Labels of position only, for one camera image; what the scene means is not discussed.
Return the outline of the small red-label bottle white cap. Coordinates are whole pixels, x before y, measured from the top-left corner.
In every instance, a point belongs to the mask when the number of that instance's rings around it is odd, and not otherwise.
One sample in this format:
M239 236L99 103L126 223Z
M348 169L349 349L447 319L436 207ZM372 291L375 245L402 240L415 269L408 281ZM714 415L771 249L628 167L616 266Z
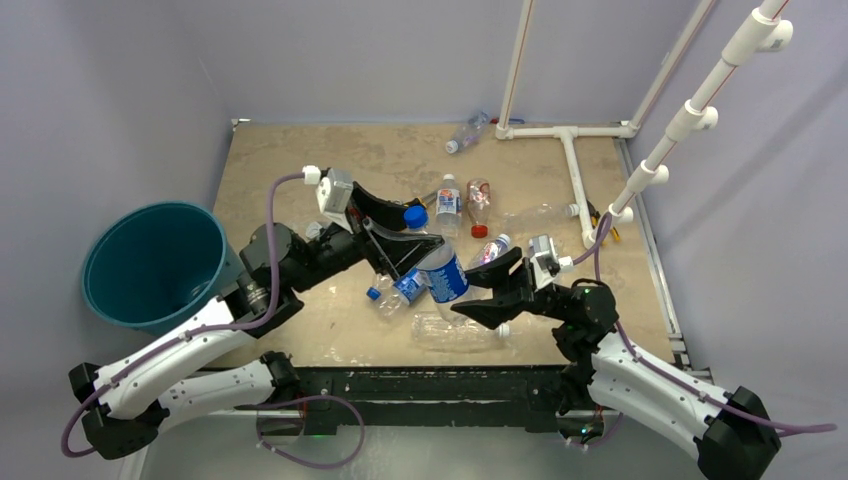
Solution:
M488 241L468 262L466 269L471 270L479 266L485 265L497 259L500 255L508 251L511 247L512 240L507 234L500 234L493 240Z

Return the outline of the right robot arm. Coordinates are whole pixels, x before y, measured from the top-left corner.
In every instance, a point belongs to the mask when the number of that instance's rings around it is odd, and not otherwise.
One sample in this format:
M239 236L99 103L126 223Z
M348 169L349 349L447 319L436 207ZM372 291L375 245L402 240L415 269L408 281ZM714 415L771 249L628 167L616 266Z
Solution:
M564 286L552 259L542 266L514 247L466 272L489 299L453 311L495 329L530 313L559 321L552 336L567 360L551 396L559 413L588 404L627 416L692 456L707 479L759 479L782 447L761 399L698 380L630 342L616 299L604 282L579 278Z

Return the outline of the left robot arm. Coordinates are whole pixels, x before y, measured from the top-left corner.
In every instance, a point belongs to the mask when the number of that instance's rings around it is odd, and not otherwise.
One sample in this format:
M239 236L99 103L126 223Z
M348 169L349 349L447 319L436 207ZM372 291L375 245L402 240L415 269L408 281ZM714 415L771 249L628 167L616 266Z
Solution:
M242 367L209 375L208 362L261 338L303 307L299 294L361 261L400 275L444 245L441 236L407 233L404 207L372 197L358 185L335 206L334 221L305 241L268 218L241 252L235 279L213 288L183 323L147 347L105 366L83 363L69 379L90 451L107 460L131 455L161 432L223 409L303 402L290 359L268 352Z

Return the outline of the large Pepsi bottle blue cap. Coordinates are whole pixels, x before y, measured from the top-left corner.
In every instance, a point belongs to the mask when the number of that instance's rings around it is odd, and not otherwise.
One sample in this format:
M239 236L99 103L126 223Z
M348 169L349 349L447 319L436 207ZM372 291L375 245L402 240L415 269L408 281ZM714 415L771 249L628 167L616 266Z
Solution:
M423 206L408 207L403 215L409 233L433 235L430 231L429 215ZM458 255L450 243L441 235L434 234L443 244L422 259L417 268L424 276L425 284L442 318L459 322L461 314L452 306L471 298L471 285L460 264Z

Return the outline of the large clear crushed bottle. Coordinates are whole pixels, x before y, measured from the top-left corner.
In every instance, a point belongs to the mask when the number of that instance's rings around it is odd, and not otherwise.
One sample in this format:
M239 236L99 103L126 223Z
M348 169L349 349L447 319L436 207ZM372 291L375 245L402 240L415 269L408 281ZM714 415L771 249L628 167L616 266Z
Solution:
M478 353L504 347L511 337L508 324L496 329L467 320L461 325L446 322L437 312L420 312L414 315L411 335L419 347L436 352Z

